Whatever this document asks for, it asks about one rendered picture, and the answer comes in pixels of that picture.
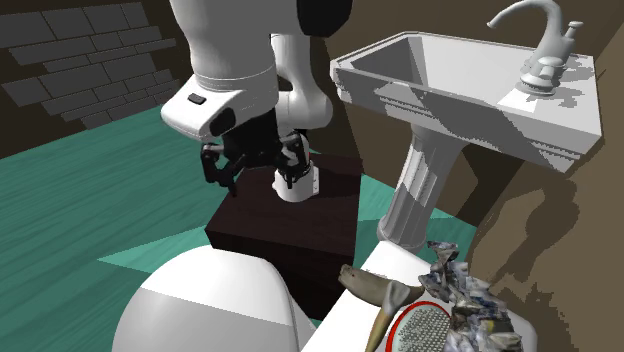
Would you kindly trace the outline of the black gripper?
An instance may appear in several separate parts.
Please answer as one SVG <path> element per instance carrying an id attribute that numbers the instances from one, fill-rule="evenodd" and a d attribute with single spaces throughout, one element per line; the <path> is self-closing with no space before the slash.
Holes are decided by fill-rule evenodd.
<path id="1" fill-rule="evenodd" d="M 200 159 L 205 180 L 227 188 L 233 197 L 237 196 L 235 177 L 243 168 L 275 165 L 288 189 L 292 189 L 298 180 L 309 173 L 309 153 L 305 151 L 305 137 L 294 131 L 280 138 L 275 109 L 231 129 L 222 139 L 224 146 L 215 143 L 203 144 Z M 221 155 L 228 162 L 219 169 L 217 162 Z"/>

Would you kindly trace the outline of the red-rimmed oval brush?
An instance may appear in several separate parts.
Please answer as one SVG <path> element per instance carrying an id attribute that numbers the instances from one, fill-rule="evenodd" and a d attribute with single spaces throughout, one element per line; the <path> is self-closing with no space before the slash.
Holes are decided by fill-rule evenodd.
<path id="1" fill-rule="evenodd" d="M 443 352 L 450 320 L 440 305 L 417 301 L 393 323 L 384 352 Z"/>

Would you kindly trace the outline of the white pedestal sink with faucet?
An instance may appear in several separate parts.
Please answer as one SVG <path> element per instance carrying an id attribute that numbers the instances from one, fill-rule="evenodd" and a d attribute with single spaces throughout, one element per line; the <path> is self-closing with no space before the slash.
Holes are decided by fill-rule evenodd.
<path id="1" fill-rule="evenodd" d="M 412 141 L 378 238 L 417 253 L 458 154 L 474 144 L 559 172 L 601 138 L 594 60 L 575 52 L 576 21 L 554 0 L 534 48 L 405 31 L 334 59 L 339 98 L 409 123 Z"/>

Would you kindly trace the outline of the white toilet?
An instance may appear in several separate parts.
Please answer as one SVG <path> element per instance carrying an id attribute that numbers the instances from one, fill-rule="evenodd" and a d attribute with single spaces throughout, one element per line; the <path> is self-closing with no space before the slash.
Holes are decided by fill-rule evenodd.
<path id="1" fill-rule="evenodd" d="M 141 284 L 111 352 L 364 352 L 377 312 L 345 291 L 315 327 L 271 263 L 205 245 Z"/>

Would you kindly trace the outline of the dark robot stand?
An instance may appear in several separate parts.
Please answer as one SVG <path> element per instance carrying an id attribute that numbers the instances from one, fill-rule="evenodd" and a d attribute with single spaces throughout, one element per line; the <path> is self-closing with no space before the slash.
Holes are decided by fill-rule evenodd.
<path id="1" fill-rule="evenodd" d="M 271 187 L 272 168 L 245 170 L 238 195 L 225 197 L 205 233 L 217 249 L 272 263 L 306 315 L 322 320 L 344 291 L 341 267 L 354 262 L 363 167 L 358 158 L 311 159 L 319 169 L 317 195 L 286 202 Z"/>

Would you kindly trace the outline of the grey and tan tooth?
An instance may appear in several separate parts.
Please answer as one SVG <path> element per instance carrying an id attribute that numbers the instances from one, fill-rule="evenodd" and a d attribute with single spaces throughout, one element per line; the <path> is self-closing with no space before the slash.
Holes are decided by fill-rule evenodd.
<path id="1" fill-rule="evenodd" d="M 392 280 L 386 287 L 381 308 L 374 320 L 365 352 L 375 352 L 398 310 L 407 304 L 411 288 Z"/>

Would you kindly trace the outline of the crumpled printed paper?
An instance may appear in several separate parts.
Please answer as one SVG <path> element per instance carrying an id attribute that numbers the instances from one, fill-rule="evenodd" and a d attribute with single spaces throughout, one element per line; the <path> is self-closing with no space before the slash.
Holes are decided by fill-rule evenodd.
<path id="1" fill-rule="evenodd" d="M 429 241 L 437 260 L 419 277 L 434 298 L 453 305 L 442 352 L 524 352 L 507 305 L 493 296 L 490 284 L 472 277 L 466 262 L 456 260 L 453 242 Z"/>

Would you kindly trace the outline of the tan curved horn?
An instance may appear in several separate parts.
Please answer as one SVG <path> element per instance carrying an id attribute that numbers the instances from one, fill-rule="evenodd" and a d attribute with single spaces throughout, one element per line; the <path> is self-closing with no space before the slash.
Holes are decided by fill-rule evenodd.
<path id="1" fill-rule="evenodd" d="M 355 297 L 381 307 L 386 287 L 392 280 L 344 264 L 340 269 L 338 281 Z M 407 304 L 420 298 L 425 291 L 422 286 L 407 286 L 411 288 Z"/>

